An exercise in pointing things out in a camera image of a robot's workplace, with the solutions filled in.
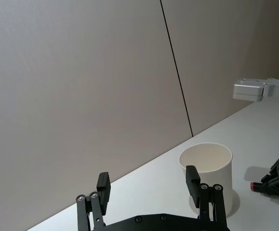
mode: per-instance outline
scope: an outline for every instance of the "white table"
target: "white table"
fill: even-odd
[[[279,158],[279,99],[275,98],[251,104],[113,182],[105,223],[153,213],[197,217],[189,205],[190,196],[178,156],[200,142],[224,144],[234,155],[233,189],[237,195],[235,213],[227,218],[228,227],[232,231],[279,230],[279,198],[250,190],[250,181],[259,181]],[[30,231],[77,231],[76,205]]]

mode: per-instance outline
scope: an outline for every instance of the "white paper cup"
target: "white paper cup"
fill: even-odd
[[[186,166],[194,165],[200,176],[200,182],[209,186],[221,184],[226,216],[232,208],[232,152],[219,143],[199,143],[186,150],[179,156],[179,164],[186,173]]]

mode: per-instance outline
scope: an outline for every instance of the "gray wall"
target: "gray wall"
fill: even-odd
[[[190,137],[159,1],[0,0],[0,231]]]
[[[231,100],[236,78],[279,77],[279,1],[175,2],[164,9],[198,133],[247,104]],[[0,231],[190,137],[158,0],[0,0]]]
[[[194,135],[248,105],[238,78],[279,78],[279,0],[162,0]]]

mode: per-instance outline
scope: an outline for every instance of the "bolt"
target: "bolt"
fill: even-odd
[[[219,186],[219,185],[216,185],[214,188],[215,188],[216,190],[221,190],[221,189],[222,189],[222,187]]]
[[[162,215],[162,216],[160,217],[160,219],[161,219],[161,220],[166,220],[166,219],[167,219],[167,216],[166,216],[166,215]]]
[[[143,218],[142,218],[141,216],[135,217],[135,222],[136,222],[136,223],[140,223],[140,222],[142,222],[142,221],[143,221]]]
[[[78,201],[82,201],[83,198],[84,198],[83,196],[79,196],[79,197],[77,198],[77,200],[78,200]]]

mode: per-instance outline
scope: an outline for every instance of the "cup rim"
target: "cup rim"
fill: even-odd
[[[229,165],[229,164],[232,162],[233,154],[232,154],[232,151],[231,151],[228,147],[226,147],[225,145],[223,145],[223,144],[221,144],[221,143],[203,142],[203,143],[197,143],[197,144],[194,144],[194,145],[192,145],[192,146],[189,146],[188,148],[184,149],[184,150],[179,154],[178,162],[179,162],[179,165],[180,165],[180,167],[181,167],[182,169],[186,170],[186,167],[182,166],[181,163],[180,163],[180,157],[181,157],[182,153],[185,152],[185,151],[186,151],[187,149],[189,149],[189,148],[192,148],[192,147],[194,147],[194,146],[198,146],[198,145],[201,145],[201,144],[217,144],[217,145],[221,145],[221,146],[225,147],[225,148],[229,151],[229,153],[230,153],[230,160],[228,161],[228,163],[226,163],[224,166],[222,166],[222,167],[220,167],[220,168],[218,168],[218,169],[215,169],[215,170],[212,170],[212,171],[198,171],[198,173],[216,172],[216,171],[218,171],[218,170],[220,170],[220,169],[226,167],[227,165]]]

